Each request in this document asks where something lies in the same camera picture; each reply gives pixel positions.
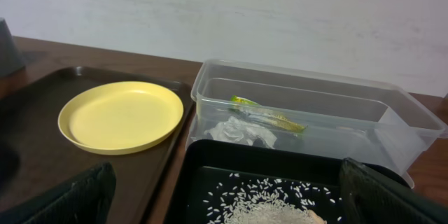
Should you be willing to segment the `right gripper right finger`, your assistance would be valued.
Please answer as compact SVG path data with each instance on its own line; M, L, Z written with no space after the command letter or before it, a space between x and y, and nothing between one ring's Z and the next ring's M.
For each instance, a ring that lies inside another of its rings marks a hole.
M348 223L447 224L447 208L351 158L339 171Z

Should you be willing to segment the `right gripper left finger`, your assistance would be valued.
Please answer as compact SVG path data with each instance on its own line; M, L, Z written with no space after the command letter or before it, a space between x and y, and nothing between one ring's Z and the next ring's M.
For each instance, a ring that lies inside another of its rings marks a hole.
M1 212L2 223L105 223L116 189L109 162L79 173L20 205Z

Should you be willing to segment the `yellow round plate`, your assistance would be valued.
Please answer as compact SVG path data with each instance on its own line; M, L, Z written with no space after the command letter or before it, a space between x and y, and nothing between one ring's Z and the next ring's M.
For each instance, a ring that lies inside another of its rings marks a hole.
M185 109L180 97L154 83L123 81L76 95L59 112L61 134L100 155L125 155L152 148L174 132Z

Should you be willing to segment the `rice and food scraps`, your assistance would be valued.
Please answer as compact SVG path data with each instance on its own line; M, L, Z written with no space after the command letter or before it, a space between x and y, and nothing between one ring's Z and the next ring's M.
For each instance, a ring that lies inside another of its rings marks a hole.
M225 172L199 199L207 223L327 223L342 198L329 186Z

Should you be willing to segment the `white paper napkin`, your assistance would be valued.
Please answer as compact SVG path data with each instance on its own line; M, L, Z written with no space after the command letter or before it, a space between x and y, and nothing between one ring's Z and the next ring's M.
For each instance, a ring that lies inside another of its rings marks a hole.
M253 146L257 140L263 147L274 148L277 137L273 132L261 125L246 122L230 116L225 122L218 122L216 126L206 129L205 135L210 135L213 140L234 144Z

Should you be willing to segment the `green snack wrapper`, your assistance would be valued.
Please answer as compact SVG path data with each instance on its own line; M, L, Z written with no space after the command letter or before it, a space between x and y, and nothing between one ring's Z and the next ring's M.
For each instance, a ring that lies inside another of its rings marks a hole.
M289 120L286 116L281 115L276 111L260 108L258 103L251 101L250 99L233 95L230 98L230 101L237 103L237 105L234 105L231 108L231 111L238 113L248 120L294 132L295 134L301 134L307 128L304 125Z

